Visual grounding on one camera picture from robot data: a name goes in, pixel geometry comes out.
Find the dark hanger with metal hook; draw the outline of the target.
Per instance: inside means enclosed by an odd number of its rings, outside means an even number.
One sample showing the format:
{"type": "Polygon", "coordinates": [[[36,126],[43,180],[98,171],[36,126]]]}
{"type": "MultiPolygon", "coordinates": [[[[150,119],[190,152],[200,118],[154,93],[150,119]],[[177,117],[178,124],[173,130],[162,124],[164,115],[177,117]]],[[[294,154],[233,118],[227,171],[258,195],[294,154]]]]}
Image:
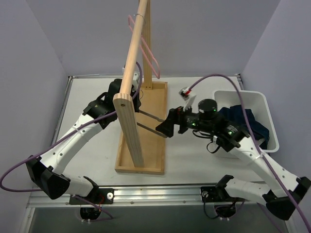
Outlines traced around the dark hanger with metal hook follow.
{"type": "Polygon", "coordinates": [[[153,134],[156,134],[162,138],[167,138],[167,136],[155,129],[157,123],[162,123],[164,120],[158,116],[154,116],[150,113],[147,113],[143,110],[138,111],[139,122],[137,125],[153,134]]]}

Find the pink hanger with metal hook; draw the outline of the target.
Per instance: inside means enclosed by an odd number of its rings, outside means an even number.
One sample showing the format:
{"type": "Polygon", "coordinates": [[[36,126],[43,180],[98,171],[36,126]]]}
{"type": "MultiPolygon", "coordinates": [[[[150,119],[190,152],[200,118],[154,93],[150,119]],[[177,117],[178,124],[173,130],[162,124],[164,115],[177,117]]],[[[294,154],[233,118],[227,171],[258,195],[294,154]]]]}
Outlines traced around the pink hanger with metal hook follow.
{"type": "MultiPolygon", "coordinates": [[[[131,32],[133,33],[133,28],[132,28],[132,24],[134,25],[134,20],[132,18],[131,15],[128,16],[128,27],[130,28],[131,32]]],[[[149,46],[147,45],[147,42],[145,41],[144,37],[141,36],[140,38],[142,44],[144,45],[144,47],[146,48],[148,54],[150,55],[151,59],[154,61],[154,63],[156,64],[157,67],[157,71],[155,70],[154,66],[152,65],[152,62],[149,61],[146,52],[144,51],[142,45],[140,45],[140,50],[142,51],[142,55],[145,59],[147,59],[147,64],[149,65],[149,67],[151,68],[152,72],[154,73],[154,75],[156,76],[157,79],[160,79],[160,66],[156,60],[156,58],[154,57],[151,49],[149,48],[149,46]]]]}

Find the dark blue denim garment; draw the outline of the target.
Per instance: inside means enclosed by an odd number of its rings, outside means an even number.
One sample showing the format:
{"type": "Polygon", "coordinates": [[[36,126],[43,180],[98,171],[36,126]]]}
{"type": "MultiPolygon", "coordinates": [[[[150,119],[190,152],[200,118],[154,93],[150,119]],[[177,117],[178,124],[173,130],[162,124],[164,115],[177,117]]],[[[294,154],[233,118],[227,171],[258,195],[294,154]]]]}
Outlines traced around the dark blue denim garment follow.
{"type": "MultiPolygon", "coordinates": [[[[239,125],[243,125],[249,132],[241,105],[234,105],[230,106],[229,108],[222,107],[219,112],[228,120],[233,121],[239,125]]],[[[245,112],[250,128],[254,134],[255,139],[258,141],[259,147],[263,150],[266,150],[270,139],[269,130],[255,119],[251,109],[245,109],[245,112]]]]}

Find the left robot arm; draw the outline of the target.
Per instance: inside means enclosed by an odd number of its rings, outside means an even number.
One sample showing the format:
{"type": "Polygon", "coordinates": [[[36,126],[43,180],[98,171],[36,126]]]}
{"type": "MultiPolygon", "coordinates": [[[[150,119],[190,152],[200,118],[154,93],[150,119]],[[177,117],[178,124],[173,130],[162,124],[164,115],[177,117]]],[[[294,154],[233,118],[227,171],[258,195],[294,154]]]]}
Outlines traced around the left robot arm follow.
{"type": "Polygon", "coordinates": [[[68,177],[66,166],[96,134],[117,119],[113,97],[121,89],[121,79],[110,83],[108,91],[91,101],[59,144],[38,157],[31,156],[26,167],[31,180],[54,200],[63,194],[78,195],[86,203],[97,200],[98,185],[87,176],[68,177]]]}

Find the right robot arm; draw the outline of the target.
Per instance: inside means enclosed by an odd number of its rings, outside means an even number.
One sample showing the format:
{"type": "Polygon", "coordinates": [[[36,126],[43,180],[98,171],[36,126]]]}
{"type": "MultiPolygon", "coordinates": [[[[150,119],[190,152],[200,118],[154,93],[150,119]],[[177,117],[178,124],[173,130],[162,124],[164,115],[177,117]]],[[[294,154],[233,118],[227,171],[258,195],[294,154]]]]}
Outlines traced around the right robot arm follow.
{"type": "Polygon", "coordinates": [[[264,184],[258,184],[225,175],[209,197],[223,201],[239,198],[257,202],[265,205],[279,219],[288,220],[309,190],[310,180],[293,175],[262,149],[257,149],[244,127],[217,112],[215,100],[200,101],[198,110],[198,113],[194,113],[191,108],[172,108],[156,130],[169,138],[173,137],[175,125],[179,126],[179,134],[188,129],[206,133],[212,143],[236,156],[264,181],[264,184]]]}

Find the wooden clothes rack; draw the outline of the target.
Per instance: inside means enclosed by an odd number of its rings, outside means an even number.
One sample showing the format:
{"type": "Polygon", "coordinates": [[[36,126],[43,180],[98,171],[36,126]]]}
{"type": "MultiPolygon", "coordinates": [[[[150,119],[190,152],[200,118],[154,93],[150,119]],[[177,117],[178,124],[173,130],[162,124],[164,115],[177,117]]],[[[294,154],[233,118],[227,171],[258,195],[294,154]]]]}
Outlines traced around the wooden clothes rack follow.
{"type": "MultiPolygon", "coordinates": [[[[130,88],[135,65],[142,45],[149,61],[157,71],[156,64],[151,59],[140,38],[144,37],[151,49],[151,3],[148,0],[139,1],[138,11],[122,77],[121,89],[113,97],[119,123],[121,137],[117,152],[115,170],[117,172],[132,172],[163,175],[165,172],[166,141],[164,138],[153,134],[137,125],[139,114],[134,111],[130,88]]],[[[161,119],[166,117],[168,84],[166,82],[154,82],[155,76],[143,58],[142,91],[140,109],[161,119]]]]}

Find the white plastic basket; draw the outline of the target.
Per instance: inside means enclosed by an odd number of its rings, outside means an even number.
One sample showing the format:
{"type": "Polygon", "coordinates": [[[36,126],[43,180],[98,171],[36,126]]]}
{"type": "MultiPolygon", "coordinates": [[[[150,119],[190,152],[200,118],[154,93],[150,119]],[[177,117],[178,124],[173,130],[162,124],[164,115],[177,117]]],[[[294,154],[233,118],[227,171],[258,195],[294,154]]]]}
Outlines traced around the white plastic basket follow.
{"type": "MultiPolygon", "coordinates": [[[[240,91],[244,107],[252,110],[255,120],[269,130],[269,141],[266,153],[274,153],[279,150],[279,142],[275,131],[274,123],[270,114],[269,106],[264,94],[258,91],[240,91]]],[[[213,92],[213,99],[218,104],[218,109],[240,105],[238,94],[234,90],[216,90],[213,92]]]]}

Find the aluminium mounting rail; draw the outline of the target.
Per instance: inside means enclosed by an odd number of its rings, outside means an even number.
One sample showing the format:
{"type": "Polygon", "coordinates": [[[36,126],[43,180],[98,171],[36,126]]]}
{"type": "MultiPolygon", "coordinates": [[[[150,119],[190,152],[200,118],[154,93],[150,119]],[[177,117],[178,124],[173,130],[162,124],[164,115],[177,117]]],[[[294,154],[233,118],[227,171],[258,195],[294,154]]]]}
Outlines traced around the aluminium mounting rail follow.
{"type": "MultiPolygon", "coordinates": [[[[132,207],[132,206],[184,206],[201,205],[201,185],[178,186],[115,186],[114,201],[103,207],[132,207]]],[[[51,200],[43,193],[31,194],[27,203],[28,208],[62,208],[62,207],[91,207],[83,203],[71,205],[70,196],[51,200]]]]}

